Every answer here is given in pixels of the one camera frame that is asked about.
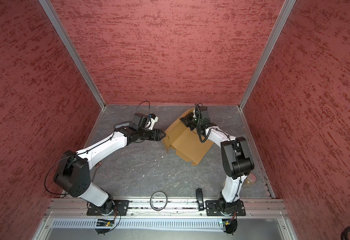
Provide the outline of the brown cardboard box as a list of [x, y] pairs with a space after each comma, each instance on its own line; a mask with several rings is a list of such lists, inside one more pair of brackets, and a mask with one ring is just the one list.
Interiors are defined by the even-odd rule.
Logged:
[[192, 166], [197, 166], [214, 143], [210, 140], [201, 143], [198, 134], [192, 132], [181, 122], [180, 118], [192, 112], [192, 109], [188, 109], [175, 120], [165, 130], [166, 137], [162, 142], [167, 152], [173, 149], [185, 162], [191, 162]]

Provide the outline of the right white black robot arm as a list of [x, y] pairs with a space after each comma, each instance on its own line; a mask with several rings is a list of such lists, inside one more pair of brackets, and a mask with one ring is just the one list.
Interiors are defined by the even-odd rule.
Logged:
[[246, 138], [234, 137], [208, 118], [197, 118], [193, 113], [180, 118], [191, 131], [196, 131], [200, 142], [210, 140], [221, 148], [222, 164], [226, 173], [226, 182], [217, 203], [217, 209], [230, 214], [241, 208], [240, 191], [247, 176], [255, 168]]

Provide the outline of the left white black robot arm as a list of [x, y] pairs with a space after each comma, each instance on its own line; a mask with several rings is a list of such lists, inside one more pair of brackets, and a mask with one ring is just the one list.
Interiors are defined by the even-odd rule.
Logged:
[[107, 156], [131, 143], [138, 140], [158, 142], [165, 136], [160, 129], [117, 128], [110, 136], [88, 148], [75, 153], [65, 152], [57, 163], [54, 183], [70, 196], [81, 198], [108, 214], [114, 208], [113, 197], [93, 183], [90, 170]]

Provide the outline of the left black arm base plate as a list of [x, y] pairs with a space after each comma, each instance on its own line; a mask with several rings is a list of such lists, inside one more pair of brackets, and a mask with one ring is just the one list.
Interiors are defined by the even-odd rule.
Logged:
[[98, 207], [88, 203], [87, 216], [111, 217], [116, 214], [125, 216], [129, 208], [128, 200], [107, 200], [102, 206]]

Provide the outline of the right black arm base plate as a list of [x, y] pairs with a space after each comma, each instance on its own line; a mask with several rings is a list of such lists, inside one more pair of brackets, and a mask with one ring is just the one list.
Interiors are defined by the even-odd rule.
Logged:
[[246, 216], [244, 203], [237, 200], [232, 203], [226, 203], [224, 199], [205, 201], [207, 216], [223, 216], [223, 217], [237, 217]]

